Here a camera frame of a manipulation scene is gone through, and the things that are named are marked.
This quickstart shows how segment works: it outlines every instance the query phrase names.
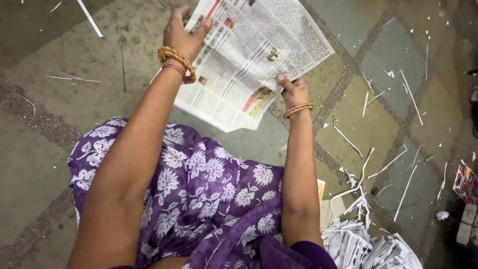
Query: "dirty floor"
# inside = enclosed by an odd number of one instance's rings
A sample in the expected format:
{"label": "dirty floor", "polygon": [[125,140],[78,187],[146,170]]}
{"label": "dirty floor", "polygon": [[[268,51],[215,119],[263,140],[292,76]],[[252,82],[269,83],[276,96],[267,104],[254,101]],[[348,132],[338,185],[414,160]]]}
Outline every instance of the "dirty floor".
{"label": "dirty floor", "polygon": [[[102,38],[75,0],[64,0],[52,13],[58,0],[24,2],[0,2],[0,268],[61,268],[77,233],[66,158],[76,138],[95,123],[131,114],[158,70],[155,51],[171,2],[84,0]],[[473,79],[465,73],[478,67],[476,2],[302,3],[336,51],[305,75],[317,107],[312,111],[314,147],[317,178],[326,181],[324,199],[349,188],[340,167],[360,175],[365,162],[325,123],[338,119],[337,127],[363,154],[375,148],[365,175],[376,173],[406,148],[389,169],[364,181],[375,224],[370,233],[384,233],[379,228],[399,233],[424,268],[462,268],[468,255],[454,238],[464,204],[451,187],[460,160],[475,168],[471,157],[478,151],[467,102]],[[120,38],[125,41],[126,93]],[[47,77],[59,75],[58,70],[109,84],[70,85]],[[403,88],[400,70],[417,109]],[[394,77],[387,74],[391,71]],[[384,94],[362,117],[371,91]],[[35,110],[20,96],[33,102]],[[286,152],[281,146],[289,128],[283,110],[277,99],[257,131],[225,134],[177,108],[170,122],[216,138],[234,156],[283,165]],[[431,154],[436,157],[425,163]],[[418,167],[394,222],[415,156]],[[444,175],[445,189],[437,201]],[[354,195],[344,196],[346,207]],[[450,211],[451,217],[438,222],[434,214],[441,210]]]}

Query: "newspaper photo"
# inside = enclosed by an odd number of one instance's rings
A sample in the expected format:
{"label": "newspaper photo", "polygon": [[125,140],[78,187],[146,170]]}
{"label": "newspaper photo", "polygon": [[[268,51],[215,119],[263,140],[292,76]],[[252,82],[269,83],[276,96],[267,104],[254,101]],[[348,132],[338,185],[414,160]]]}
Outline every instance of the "newspaper photo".
{"label": "newspaper photo", "polygon": [[196,82],[174,104],[223,132],[256,130],[282,91],[278,73],[294,80],[334,53],[298,0],[200,0],[185,30],[207,17]]}

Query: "colorful bangle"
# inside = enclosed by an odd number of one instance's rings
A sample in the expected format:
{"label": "colorful bangle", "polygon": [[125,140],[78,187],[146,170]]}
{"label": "colorful bangle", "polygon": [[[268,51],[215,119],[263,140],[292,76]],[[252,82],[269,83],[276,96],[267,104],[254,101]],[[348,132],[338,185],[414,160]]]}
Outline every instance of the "colorful bangle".
{"label": "colorful bangle", "polygon": [[295,106],[291,109],[289,109],[286,113],[284,113],[284,118],[289,118],[289,116],[293,113],[296,113],[298,111],[304,110],[304,109],[313,109],[315,105],[313,103],[305,103],[301,104],[298,106]]}
{"label": "colorful bangle", "polygon": [[196,72],[194,70],[193,65],[186,57],[184,57],[181,53],[177,52],[175,49],[167,46],[160,47],[158,49],[158,57],[159,61],[161,62],[161,65],[166,61],[166,57],[173,57],[178,62],[183,64],[186,70],[189,71],[189,76],[185,76],[184,78],[184,84],[190,84],[196,81]]}
{"label": "colorful bangle", "polygon": [[169,67],[169,68],[172,68],[172,69],[178,71],[183,76],[183,81],[186,80],[186,72],[184,70],[182,70],[181,68],[173,65],[172,63],[163,63],[161,66],[162,67]]}

